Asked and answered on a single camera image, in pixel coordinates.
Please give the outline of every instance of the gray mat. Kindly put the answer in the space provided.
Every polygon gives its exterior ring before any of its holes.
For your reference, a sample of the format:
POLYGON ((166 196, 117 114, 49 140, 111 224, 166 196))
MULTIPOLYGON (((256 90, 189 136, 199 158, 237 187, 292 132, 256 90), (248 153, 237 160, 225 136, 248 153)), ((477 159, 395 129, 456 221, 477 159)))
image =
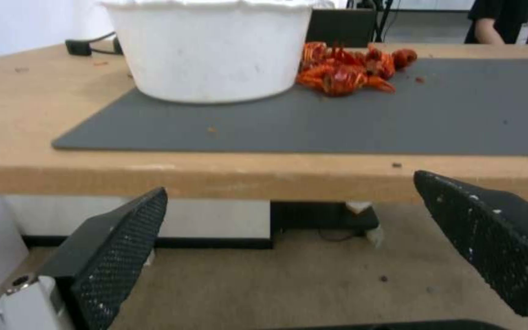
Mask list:
POLYGON ((361 90, 325 98, 296 86, 264 100, 214 106, 132 90, 53 146, 528 156, 528 60, 421 59, 391 82, 396 94, 361 90))

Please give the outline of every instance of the white bowl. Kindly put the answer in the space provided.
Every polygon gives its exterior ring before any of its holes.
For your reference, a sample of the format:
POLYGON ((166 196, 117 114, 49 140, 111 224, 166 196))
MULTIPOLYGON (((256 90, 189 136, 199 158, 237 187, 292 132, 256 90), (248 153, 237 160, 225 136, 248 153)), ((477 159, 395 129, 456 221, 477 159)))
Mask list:
POLYGON ((236 102, 295 82, 311 0, 103 0, 141 92, 236 102))

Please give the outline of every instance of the cooked crawfish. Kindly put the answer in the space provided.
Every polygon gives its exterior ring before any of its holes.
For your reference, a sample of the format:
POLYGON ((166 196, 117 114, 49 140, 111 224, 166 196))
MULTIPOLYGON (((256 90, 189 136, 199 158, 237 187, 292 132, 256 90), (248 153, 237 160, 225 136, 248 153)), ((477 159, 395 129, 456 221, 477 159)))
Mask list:
POLYGON ((410 49, 388 54, 369 46, 368 53, 363 54, 348 52, 336 44, 329 49, 324 42, 309 42, 302 50, 296 81, 328 96, 344 96, 364 87, 393 93, 395 88, 387 80, 395 70, 416 59, 417 54, 410 49))
POLYGON ((328 96, 345 96, 365 86, 394 92, 394 87, 384 79, 369 77, 363 66, 341 64, 335 59, 327 59, 320 65, 299 73, 297 82, 328 96))

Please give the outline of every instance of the white cabinet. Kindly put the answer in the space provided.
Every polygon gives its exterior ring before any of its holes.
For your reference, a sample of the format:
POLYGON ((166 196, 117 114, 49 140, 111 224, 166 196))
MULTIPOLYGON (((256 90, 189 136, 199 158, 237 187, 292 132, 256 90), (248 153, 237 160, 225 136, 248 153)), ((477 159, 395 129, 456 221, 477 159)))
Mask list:
POLYGON ((474 0, 438 0, 438 10, 446 11, 468 11, 472 8, 474 0))
POLYGON ((433 10, 437 6, 437 0, 394 0, 393 9, 419 9, 433 10))
POLYGON ((394 0, 392 8, 415 9, 422 11, 468 11, 472 8, 473 3, 474 0, 394 0))

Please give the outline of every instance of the tabletop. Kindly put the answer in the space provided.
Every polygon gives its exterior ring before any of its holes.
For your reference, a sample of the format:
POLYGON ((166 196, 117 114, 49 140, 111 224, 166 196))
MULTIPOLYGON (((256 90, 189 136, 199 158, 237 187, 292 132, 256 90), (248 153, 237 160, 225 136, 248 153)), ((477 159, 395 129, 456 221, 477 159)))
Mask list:
MULTIPOLYGON (((528 58, 528 46, 379 44, 420 58, 528 58)), ((59 151, 50 142, 134 86, 123 56, 64 45, 0 57, 0 194, 417 201, 417 169, 528 199, 528 157, 59 151)))

